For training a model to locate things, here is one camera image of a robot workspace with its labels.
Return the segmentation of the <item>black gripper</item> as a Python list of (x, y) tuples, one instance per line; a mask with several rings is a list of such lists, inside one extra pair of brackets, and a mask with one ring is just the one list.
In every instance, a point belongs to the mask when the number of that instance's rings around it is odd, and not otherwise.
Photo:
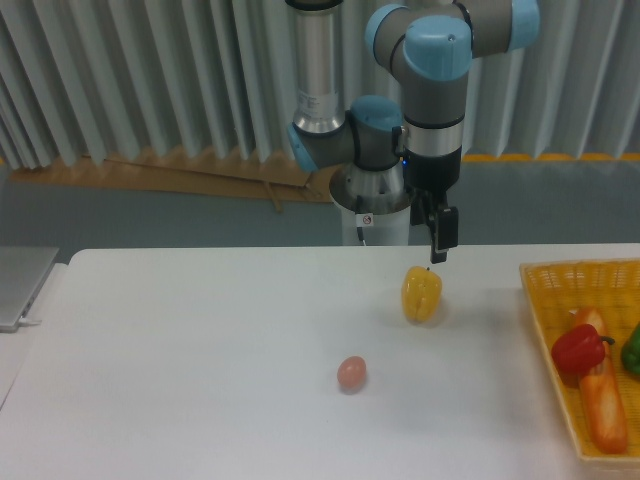
[(448, 251), (458, 246), (459, 211), (457, 207), (448, 204), (445, 194), (458, 181), (460, 165), (460, 148), (436, 157), (425, 157), (408, 151), (404, 157), (405, 184), (413, 189), (410, 225), (428, 224), (432, 264), (445, 262)]

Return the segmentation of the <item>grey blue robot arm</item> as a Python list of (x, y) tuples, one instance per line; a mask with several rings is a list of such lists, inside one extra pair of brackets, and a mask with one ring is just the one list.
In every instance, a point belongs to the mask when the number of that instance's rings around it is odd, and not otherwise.
[(447, 199), (463, 153), (472, 62), (531, 45), (540, 27), (534, 1), (454, 1), (421, 10), (390, 4), (365, 28), (375, 62), (402, 99), (366, 95), (345, 104), (337, 1), (292, 1), (297, 108), (288, 128), (298, 165), (332, 168), (331, 201), (346, 246), (404, 245), (428, 229), (430, 260), (444, 262), (459, 238)]

